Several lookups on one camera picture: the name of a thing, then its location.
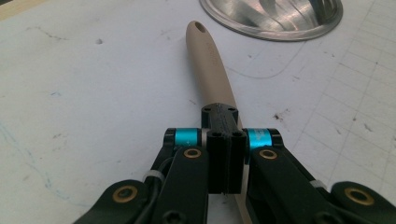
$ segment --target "white cable tie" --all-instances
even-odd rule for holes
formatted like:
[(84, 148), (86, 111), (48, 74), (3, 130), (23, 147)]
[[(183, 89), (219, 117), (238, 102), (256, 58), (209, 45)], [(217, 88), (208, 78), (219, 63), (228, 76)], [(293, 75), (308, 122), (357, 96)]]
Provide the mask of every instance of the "white cable tie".
[(318, 189), (318, 188), (324, 188), (324, 189), (326, 189), (326, 188), (327, 188), (326, 185), (324, 185), (323, 182), (321, 182), (320, 180), (312, 180), (312, 181), (310, 181), (309, 183), (311, 183), (311, 185), (312, 185), (315, 189)]
[(161, 182), (163, 182), (165, 180), (165, 176), (163, 175), (163, 173), (161, 173), (157, 170), (149, 170), (143, 177), (143, 181), (145, 181), (145, 179), (149, 176), (157, 177), (161, 180)]

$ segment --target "tool handle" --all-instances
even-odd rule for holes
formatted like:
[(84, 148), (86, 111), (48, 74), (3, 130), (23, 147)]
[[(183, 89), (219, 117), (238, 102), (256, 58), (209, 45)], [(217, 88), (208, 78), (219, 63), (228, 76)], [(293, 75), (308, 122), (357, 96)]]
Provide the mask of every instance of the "tool handle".
[(236, 107), (233, 91), (212, 36), (198, 21), (186, 31), (187, 50), (205, 105), (222, 103)]

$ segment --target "white work surface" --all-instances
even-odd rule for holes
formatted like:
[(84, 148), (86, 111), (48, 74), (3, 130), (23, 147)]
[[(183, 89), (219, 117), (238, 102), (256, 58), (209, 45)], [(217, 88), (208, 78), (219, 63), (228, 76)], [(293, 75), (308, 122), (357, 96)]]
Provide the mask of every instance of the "white work surface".
[[(212, 34), (245, 127), (277, 128), (330, 189), (396, 204), (396, 2), (343, 1), (329, 34), (280, 43), (230, 31), (198, 0), (49, 0), (0, 21), (0, 223), (72, 223), (141, 180), (167, 128), (199, 127), (185, 32)], [(208, 223), (240, 223), (211, 197)]]

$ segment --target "metal bowl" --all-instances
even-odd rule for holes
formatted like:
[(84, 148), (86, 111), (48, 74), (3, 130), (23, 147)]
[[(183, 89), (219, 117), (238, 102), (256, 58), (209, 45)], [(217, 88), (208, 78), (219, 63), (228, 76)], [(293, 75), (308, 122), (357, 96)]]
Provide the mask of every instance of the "metal bowl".
[(301, 41), (325, 35), (343, 16), (340, 0), (200, 0), (222, 25), (243, 35)]

